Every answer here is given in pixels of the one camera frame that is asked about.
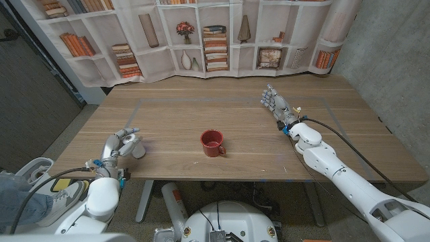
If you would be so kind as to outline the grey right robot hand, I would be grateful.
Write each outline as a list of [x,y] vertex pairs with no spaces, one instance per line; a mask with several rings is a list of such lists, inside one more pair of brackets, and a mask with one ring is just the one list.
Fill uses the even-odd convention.
[[260,102],[273,113],[278,126],[293,126],[299,123],[289,103],[270,84],[267,84],[267,89],[261,95]]

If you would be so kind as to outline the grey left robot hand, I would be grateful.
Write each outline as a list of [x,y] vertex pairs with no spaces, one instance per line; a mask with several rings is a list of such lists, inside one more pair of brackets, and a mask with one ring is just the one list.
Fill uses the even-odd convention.
[[139,128],[123,128],[108,137],[101,152],[101,167],[96,169],[95,179],[103,177],[117,179],[118,157],[132,155],[140,159],[145,155],[146,150],[140,138],[134,135],[139,130]]

